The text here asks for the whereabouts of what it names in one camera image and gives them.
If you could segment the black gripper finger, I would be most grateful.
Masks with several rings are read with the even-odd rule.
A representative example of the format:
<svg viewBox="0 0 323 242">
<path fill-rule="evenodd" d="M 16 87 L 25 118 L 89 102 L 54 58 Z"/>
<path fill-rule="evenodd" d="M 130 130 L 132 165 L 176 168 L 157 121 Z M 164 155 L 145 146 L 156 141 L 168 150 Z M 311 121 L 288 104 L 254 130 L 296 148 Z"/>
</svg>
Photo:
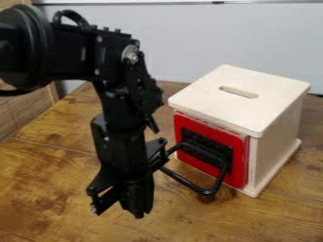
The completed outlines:
<svg viewBox="0 0 323 242">
<path fill-rule="evenodd" d="M 121 192 L 116 188 L 110 188 L 101 196 L 94 190 L 89 191 L 90 211 L 97 216 L 120 200 Z"/>
<path fill-rule="evenodd" d="M 121 207 L 134 218 L 142 218 L 149 213 L 153 203 L 153 180 L 128 182 L 121 195 Z"/>
</svg>

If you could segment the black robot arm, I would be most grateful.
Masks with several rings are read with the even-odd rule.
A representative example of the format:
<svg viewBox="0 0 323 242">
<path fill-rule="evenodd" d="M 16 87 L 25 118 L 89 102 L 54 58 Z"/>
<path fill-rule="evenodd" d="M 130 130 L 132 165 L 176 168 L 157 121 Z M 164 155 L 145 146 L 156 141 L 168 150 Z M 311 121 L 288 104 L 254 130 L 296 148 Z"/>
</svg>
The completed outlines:
<svg viewBox="0 0 323 242">
<path fill-rule="evenodd" d="M 141 218 L 153 203 L 152 159 L 165 151 L 166 140 L 145 140 L 145 129 L 158 131 L 152 114 L 162 105 L 162 91 L 138 41 L 118 30 L 98 29 L 70 9 L 52 19 L 30 5 L 0 10 L 0 80 L 12 86 L 0 96 L 76 79 L 92 83 L 102 107 L 90 120 L 101 162 L 85 189 L 90 209 L 98 215 L 118 203 Z"/>
</svg>

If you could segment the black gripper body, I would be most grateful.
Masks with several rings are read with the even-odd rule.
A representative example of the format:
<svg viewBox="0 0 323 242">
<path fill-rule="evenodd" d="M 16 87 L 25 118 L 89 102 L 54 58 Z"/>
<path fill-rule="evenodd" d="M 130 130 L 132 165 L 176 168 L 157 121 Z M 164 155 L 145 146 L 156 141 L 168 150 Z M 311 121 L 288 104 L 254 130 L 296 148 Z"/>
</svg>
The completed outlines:
<svg viewBox="0 0 323 242">
<path fill-rule="evenodd" d="M 166 140 L 157 138 L 145 142 L 144 130 L 112 133 L 100 113 L 90 121 L 92 138 L 101 167 L 86 186 L 85 193 L 96 197 L 106 188 L 133 178 L 164 148 Z"/>
</svg>

